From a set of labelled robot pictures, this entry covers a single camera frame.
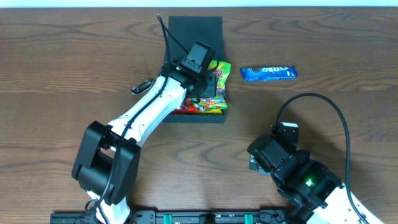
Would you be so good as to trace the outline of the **Haribo gummy bag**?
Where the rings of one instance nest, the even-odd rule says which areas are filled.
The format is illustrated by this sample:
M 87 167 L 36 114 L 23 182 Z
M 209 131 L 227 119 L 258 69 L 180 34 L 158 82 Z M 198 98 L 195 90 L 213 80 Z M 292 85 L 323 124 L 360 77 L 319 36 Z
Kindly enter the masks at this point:
M 216 77 L 216 95 L 209 98 L 189 98 L 184 104 L 193 104 L 197 109 L 208 108 L 226 110 L 228 108 L 226 102 L 226 81 L 231 71 L 231 64 L 227 62 L 216 62 L 212 60 L 209 69 L 217 69 L 213 72 Z

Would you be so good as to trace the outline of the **red candy bag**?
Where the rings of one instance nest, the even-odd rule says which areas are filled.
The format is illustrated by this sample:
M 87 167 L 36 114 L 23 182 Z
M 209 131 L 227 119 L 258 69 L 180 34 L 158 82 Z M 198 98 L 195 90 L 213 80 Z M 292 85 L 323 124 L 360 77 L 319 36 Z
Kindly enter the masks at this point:
M 196 114 L 199 110 L 193 104 L 182 104 L 172 111 L 172 114 Z

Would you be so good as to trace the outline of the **blue Oreo pack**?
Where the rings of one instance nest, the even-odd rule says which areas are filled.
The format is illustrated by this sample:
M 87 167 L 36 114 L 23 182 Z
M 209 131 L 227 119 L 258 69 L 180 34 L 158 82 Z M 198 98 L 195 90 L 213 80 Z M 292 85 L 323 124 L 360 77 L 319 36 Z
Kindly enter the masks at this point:
M 248 67 L 240 68 L 245 82 L 269 82 L 276 80 L 290 80 L 298 77 L 294 66 L 287 67 Z

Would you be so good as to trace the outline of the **yellow candy bag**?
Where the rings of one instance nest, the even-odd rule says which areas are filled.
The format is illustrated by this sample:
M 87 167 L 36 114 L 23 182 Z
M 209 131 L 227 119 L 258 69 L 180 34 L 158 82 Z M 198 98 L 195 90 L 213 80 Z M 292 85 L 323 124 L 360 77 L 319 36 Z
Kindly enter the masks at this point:
M 197 113 L 199 114 L 215 114 L 215 115 L 220 115 L 223 114 L 223 111 L 221 109 L 208 109 L 208 108 L 199 108 Z

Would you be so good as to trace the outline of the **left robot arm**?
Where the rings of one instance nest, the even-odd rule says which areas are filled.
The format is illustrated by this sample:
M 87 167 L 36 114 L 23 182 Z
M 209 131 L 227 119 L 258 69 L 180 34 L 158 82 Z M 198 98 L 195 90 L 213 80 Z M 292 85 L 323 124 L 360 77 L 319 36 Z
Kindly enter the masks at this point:
M 137 177 L 141 147 L 158 125 L 197 87 L 198 74 L 181 65 L 163 66 L 153 87 L 127 112 L 85 130 L 72 177 L 90 197 L 88 212 L 101 223 L 124 223 L 126 197 Z

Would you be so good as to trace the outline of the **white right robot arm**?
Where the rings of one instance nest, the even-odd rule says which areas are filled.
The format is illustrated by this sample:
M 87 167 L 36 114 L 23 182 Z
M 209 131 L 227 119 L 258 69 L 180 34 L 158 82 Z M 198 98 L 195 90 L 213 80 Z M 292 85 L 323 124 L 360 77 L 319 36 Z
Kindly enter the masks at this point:
M 306 151 L 277 160 L 271 177 L 294 207 L 285 216 L 286 223 L 382 224 L 339 177 Z

